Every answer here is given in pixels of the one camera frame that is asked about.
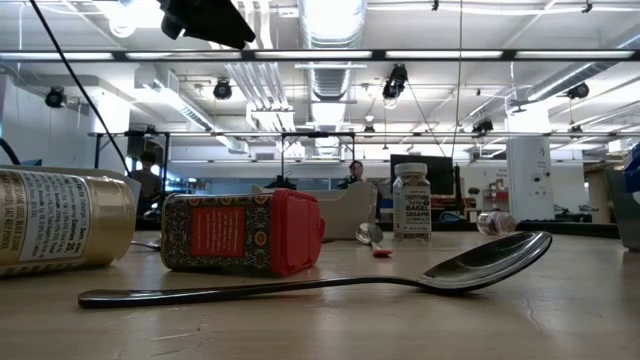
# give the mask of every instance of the red lid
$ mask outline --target red lid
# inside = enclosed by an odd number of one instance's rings
[[[320,256],[324,220],[318,200],[309,194],[278,189],[271,207],[271,269],[293,274],[315,265]]]

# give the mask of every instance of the bottle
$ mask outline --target bottle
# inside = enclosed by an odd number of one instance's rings
[[[427,165],[395,166],[393,183],[393,234],[395,241],[431,239],[431,184]]]
[[[508,212],[492,211],[478,216],[478,231],[484,235],[506,235],[516,230],[518,221]]]
[[[0,169],[0,276],[108,265],[127,252],[135,220],[120,180]]]

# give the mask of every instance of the black monitor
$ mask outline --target black monitor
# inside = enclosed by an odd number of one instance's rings
[[[434,195],[453,195],[454,174],[453,159],[443,156],[391,155],[391,192],[396,180],[395,167],[404,163],[422,163],[427,165],[427,180],[431,183]]]

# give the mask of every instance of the wooden table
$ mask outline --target wooden table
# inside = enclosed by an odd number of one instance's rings
[[[138,240],[156,234],[137,234]],[[439,233],[374,259],[325,244],[289,280],[417,277],[486,238]],[[172,273],[132,248],[109,268],[0,280],[0,359],[638,359],[640,256],[619,241],[557,236],[538,263],[464,298],[362,285],[238,302],[83,310],[94,288],[223,286],[273,279]]]

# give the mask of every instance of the small spoon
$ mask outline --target small spoon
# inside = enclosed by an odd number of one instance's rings
[[[162,246],[160,245],[160,241],[161,239],[157,239],[148,243],[143,243],[140,241],[132,241],[131,245],[146,247],[147,249],[160,251],[162,249]]]
[[[356,230],[356,240],[371,246],[374,257],[388,257],[393,253],[391,250],[391,241],[384,240],[384,233],[376,224],[360,224],[358,230]]]
[[[469,250],[427,270],[417,280],[364,276],[271,284],[175,290],[91,290],[78,295],[84,308],[176,305],[238,300],[253,295],[355,284],[396,284],[424,292],[456,295],[500,282],[536,262],[551,246],[546,232],[511,235]]]

